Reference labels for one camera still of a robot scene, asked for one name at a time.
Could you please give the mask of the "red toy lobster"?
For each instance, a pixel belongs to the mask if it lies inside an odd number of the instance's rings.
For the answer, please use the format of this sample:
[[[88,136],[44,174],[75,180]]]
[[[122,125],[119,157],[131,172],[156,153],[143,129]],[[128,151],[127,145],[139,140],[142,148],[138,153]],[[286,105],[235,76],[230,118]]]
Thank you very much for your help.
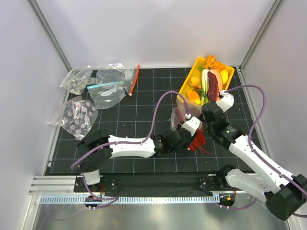
[[[171,130],[175,130],[177,127],[180,126],[180,123],[183,122],[183,116],[181,115],[177,107],[175,107],[171,113],[170,122],[171,122],[170,125]],[[191,151],[199,150],[202,154],[206,153],[212,156],[210,152],[208,152],[203,148],[203,146],[206,144],[206,138],[203,134],[203,130],[204,126],[203,123],[201,122],[199,128],[196,131],[197,135],[195,139],[192,141],[192,143],[189,145],[188,150]]]

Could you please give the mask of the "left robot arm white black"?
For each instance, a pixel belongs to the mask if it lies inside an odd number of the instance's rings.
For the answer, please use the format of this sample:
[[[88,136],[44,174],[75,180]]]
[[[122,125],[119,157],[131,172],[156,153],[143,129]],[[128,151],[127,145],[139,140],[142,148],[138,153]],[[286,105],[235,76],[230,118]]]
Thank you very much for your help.
[[[98,130],[77,144],[79,159],[71,168],[79,168],[85,176],[85,187],[91,192],[101,188],[100,168],[109,160],[119,157],[150,158],[162,154],[172,154],[186,149],[196,137],[196,130],[179,128],[163,135],[146,138],[120,138]]]

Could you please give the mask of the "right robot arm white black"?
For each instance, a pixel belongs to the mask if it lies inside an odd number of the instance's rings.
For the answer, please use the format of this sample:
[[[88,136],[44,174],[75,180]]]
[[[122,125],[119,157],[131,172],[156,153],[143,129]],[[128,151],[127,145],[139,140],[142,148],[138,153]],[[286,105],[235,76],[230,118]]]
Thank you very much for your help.
[[[226,190],[235,187],[265,203],[267,209],[278,219],[287,220],[307,201],[307,179],[293,175],[263,153],[248,136],[224,116],[218,103],[206,103],[199,119],[206,123],[207,133],[219,145],[239,157],[257,175],[253,177],[227,165],[219,170],[217,186]]]

